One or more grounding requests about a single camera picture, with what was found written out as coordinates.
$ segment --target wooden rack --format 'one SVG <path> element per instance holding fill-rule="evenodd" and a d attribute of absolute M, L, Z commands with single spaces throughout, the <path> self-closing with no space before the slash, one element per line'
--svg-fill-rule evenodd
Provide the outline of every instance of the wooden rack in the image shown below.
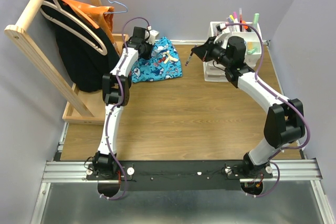
<path fill-rule="evenodd" d="M 34 17 L 44 0 L 30 0 L 15 25 L 8 25 L 5 34 L 24 53 L 24 55 L 40 70 L 45 77 L 67 99 L 63 119 L 71 123 L 104 123 L 104 103 L 100 92 L 85 93 L 74 84 L 72 87 L 65 81 L 53 64 L 40 50 L 27 33 Z M 90 0 L 92 5 L 101 6 L 100 0 Z M 121 35 L 113 35 L 119 48 L 122 46 Z"/>

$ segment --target wooden floor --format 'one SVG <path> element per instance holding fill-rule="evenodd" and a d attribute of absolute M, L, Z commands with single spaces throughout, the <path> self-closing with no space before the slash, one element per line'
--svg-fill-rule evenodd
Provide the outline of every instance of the wooden floor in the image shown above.
<path fill-rule="evenodd" d="M 203 64 L 192 46 L 176 46 L 183 77 L 133 84 L 121 118 L 118 158 L 241 159 L 263 137 L 266 115 L 261 107 L 230 83 L 205 82 Z M 266 51 L 259 76 L 280 91 Z M 62 161 L 82 161 L 97 151 L 102 125 L 70 124 Z M 277 158 L 300 158 L 288 150 Z"/>

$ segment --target marker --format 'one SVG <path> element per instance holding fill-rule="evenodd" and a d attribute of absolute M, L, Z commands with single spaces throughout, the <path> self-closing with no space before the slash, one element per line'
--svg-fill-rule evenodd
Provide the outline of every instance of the marker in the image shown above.
<path fill-rule="evenodd" d="M 191 54 L 189 55 L 189 57 L 188 57 L 188 59 L 187 59 L 187 62 L 184 64 L 185 66 L 188 65 L 188 63 L 189 63 L 189 61 L 191 60 L 191 57 L 192 57 L 193 54 L 194 54 L 194 53 L 191 52 Z"/>
<path fill-rule="evenodd" d="M 243 12 L 242 9 L 239 8 L 239 23 L 243 21 Z"/>
<path fill-rule="evenodd" d="M 233 24 L 233 20 L 230 17 L 227 18 L 227 21 L 229 21 L 229 24 Z M 229 26 L 229 29 L 230 29 L 230 31 L 234 31 L 234 26 Z"/>
<path fill-rule="evenodd" d="M 244 29 L 245 29 L 246 31 L 252 31 L 252 29 L 249 28 L 248 26 L 244 26 Z"/>
<path fill-rule="evenodd" d="M 238 17 L 237 17 L 237 13 L 233 12 L 233 17 L 235 18 L 235 23 L 239 23 L 238 22 Z"/>
<path fill-rule="evenodd" d="M 229 17 L 232 20 L 232 23 L 234 23 L 235 22 L 234 21 L 235 20 L 234 17 L 232 15 L 230 15 Z M 235 26 L 232 26 L 232 31 L 236 31 L 236 27 Z"/>
<path fill-rule="evenodd" d="M 258 27 L 259 13 L 256 13 L 253 18 L 253 27 L 257 29 Z"/>

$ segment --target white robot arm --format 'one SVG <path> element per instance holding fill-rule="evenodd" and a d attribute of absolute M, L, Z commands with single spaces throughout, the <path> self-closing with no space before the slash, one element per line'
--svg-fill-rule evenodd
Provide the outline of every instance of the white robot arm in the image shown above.
<path fill-rule="evenodd" d="M 94 169 L 101 173 L 111 174 L 116 171 L 111 152 L 117 155 L 117 135 L 121 114 L 130 97 L 132 66 L 139 57 L 149 58 L 159 32 L 135 27 L 133 36 L 126 42 L 116 67 L 103 76 L 102 89 L 105 106 L 105 122 L 98 151 L 92 160 Z"/>
<path fill-rule="evenodd" d="M 291 103 L 302 115 L 303 105 L 298 99 L 290 100 L 278 93 L 260 78 L 257 81 L 254 70 L 244 63 L 246 46 L 241 37 L 229 37 L 226 48 L 223 48 L 221 37 L 223 36 L 210 37 L 205 44 L 193 48 L 192 54 L 196 54 L 202 61 L 215 60 L 222 64 L 227 80 L 250 95 L 267 113 L 265 137 L 245 154 L 239 167 L 238 173 L 249 176 L 265 167 L 281 148 L 305 135 L 303 121 L 282 100 Z"/>

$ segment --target blue patterned fabric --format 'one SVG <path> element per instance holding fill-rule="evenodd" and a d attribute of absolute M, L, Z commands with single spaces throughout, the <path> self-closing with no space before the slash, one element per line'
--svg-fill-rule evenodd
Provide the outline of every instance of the blue patterned fabric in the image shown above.
<path fill-rule="evenodd" d="M 172 42 L 162 37 L 153 47 L 149 60 L 140 58 L 132 67 L 132 82 L 161 81 L 182 76 L 182 66 Z"/>

